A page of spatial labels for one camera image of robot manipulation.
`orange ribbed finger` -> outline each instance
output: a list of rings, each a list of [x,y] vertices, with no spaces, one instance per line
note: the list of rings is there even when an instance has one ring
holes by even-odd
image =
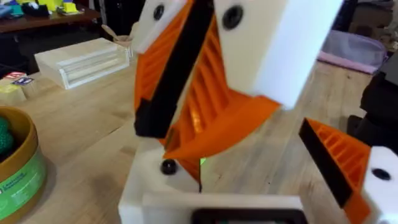
[[[337,129],[307,118],[300,137],[350,222],[365,221],[371,211],[361,192],[371,148]]]
[[[265,97],[228,88],[213,17],[180,117],[167,136],[164,157],[195,160],[222,152],[254,131],[278,107]]]
[[[193,0],[188,0],[183,9],[175,16],[173,21],[159,35],[148,50],[138,56],[136,85],[134,88],[135,110],[138,109],[141,98],[147,100],[152,98],[157,82],[187,20],[192,4]]]

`yellow object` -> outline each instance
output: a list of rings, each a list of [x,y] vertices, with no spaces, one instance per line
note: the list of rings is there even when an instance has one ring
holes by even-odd
[[[22,88],[11,84],[12,82],[13,80],[6,78],[0,80],[0,105],[14,105],[26,100]]]
[[[39,5],[46,5],[49,11],[55,11],[58,6],[61,6],[61,2],[57,0],[39,0]]]
[[[65,12],[77,12],[76,5],[72,2],[63,3],[63,10]]]

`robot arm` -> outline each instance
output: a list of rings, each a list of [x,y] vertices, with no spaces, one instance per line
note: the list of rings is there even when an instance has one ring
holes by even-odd
[[[294,107],[340,4],[146,1],[133,41],[139,53],[134,127],[137,135],[158,140],[145,140],[134,158],[119,204],[123,223],[217,223],[244,217],[307,222],[298,197],[197,194],[200,159],[244,139],[280,106]],[[179,100],[182,108],[172,124]],[[329,150],[330,139],[314,131],[321,124],[314,123],[305,121],[301,136],[339,205],[352,223],[370,216],[377,220],[380,201],[366,187],[370,177],[364,162],[373,161],[373,150],[356,142],[361,157],[355,159],[361,159],[362,169],[352,174]],[[319,147],[311,150],[314,142]]]

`wooden workbench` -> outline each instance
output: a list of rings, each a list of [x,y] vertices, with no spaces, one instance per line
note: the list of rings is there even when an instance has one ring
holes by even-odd
[[[117,205],[139,139],[132,127],[134,66],[72,90],[39,75],[19,108],[33,118],[49,179],[25,223],[119,223]],[[318,63],[296,108],[277,112],[203,165],[204,192],[302,198],[312,223],[346,223],[298,136],[304,116],[345,130],[370,77]]]

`black screw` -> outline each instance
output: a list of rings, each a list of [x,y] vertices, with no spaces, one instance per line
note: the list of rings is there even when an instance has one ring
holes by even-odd
[[[372,169],[373,175],[382,180],[391,180],[391,175],[384,169]]]
[[[163,16],[163,12],[164,12],[164,5],[160,4],[155,8],[154,11],[154,19],[155,21],[158,21],[162,16]]]
[[[226,30],[234,29],[243,18],[242,6],[235,5],[229,8],[223,15],[223,27]]]
[[[177,163],[173,159],[166,159],[162,162],[160,171],[164,175],[174,175],[177,172]]]

